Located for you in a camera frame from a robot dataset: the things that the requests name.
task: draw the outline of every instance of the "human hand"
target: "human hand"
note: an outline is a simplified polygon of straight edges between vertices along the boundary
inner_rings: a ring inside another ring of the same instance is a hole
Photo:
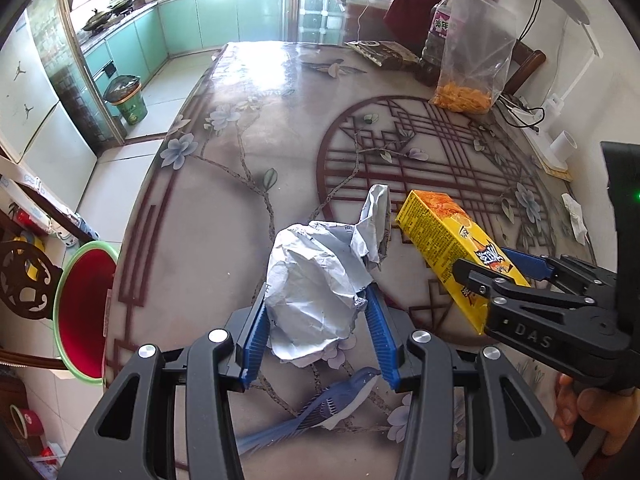
[[[598,388],[587,388],[580,395],[574,392],[574,380],[558,374],[556,380],[556,416],[554,425],[567,442],[574,433],[574,424],[581,416],[589,424],[607,431],[602,445],[605,455],[620,451],[640,415],[640,390],[623,397]]]

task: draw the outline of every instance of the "screw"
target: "screw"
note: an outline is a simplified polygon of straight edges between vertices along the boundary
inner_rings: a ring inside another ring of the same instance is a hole
[[[495,346],[488,346],[487,348],[482,350],[482,354],[484,354],[484,357],[486,357],[487,359],[491,359],[492,361],[495,361],[498,357],[500,357],[500,351]]]
[[[411,338],[417,343],[428,343],[431,341],[431,334],[426,330],[416,330],[411,334]]]
[[[153,345],[144,345],[138,348],[138,355],[142,358],[151,357],[156,353],[156,347]]]
[[[217,328],[209,332],[209,341],[211,341],[212,343],[222,343],[226,339],[226,336],[226,330]]]

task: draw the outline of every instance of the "bottle label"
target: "bottle label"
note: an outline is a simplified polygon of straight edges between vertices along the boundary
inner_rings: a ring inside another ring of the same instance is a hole
[[[449,30],[449,15],[436,10],[433,15],[433,21],[431,22],[431,34],[436,34],[441,38],[447,37],[447,31]]]

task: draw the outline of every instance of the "dining table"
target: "dining table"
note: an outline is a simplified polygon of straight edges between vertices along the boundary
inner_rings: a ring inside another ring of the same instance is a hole
[[[395,225],[411,190],[447,193],[501,246],[593,262],[562,202],[570,184],[545,173],[526,137],[495,110],[449,112],[430,104],[433,91],[348,46],[226,45],[168,131],[132,210],[108,311],[105,386],[140,346],[183,348],[251,306],[276,233],[312,220],[356,223],[373,184],[388,186],[392,216],[374,280],[391,307],[456,348],[477,351],[492,340],[471,327]],[[552,414],[555,372],[505,352]],[[305,367],[267,349],[251,387],[229,393],[235,434],[295,417],[314,395],[366,366],[378,362],[363,314],[346,343]],[[410,399],[379,377],[333,430],[311,428],[242,454],[244,476],[392,479]],[[463,478],[458,390],[454,408],[450,471]],[[174,432],[177,476],[188,478],[183,386]]]

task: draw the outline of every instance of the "cardboard box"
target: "cardboard box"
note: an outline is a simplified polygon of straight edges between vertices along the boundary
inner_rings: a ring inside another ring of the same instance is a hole
[[[529,286],[500,247],[447,194],[412,191],[396,221],[479,334],[486,322],[488,302],[453,278],[452,266],[458,258],[487,266],[513,278],[518,285]]]

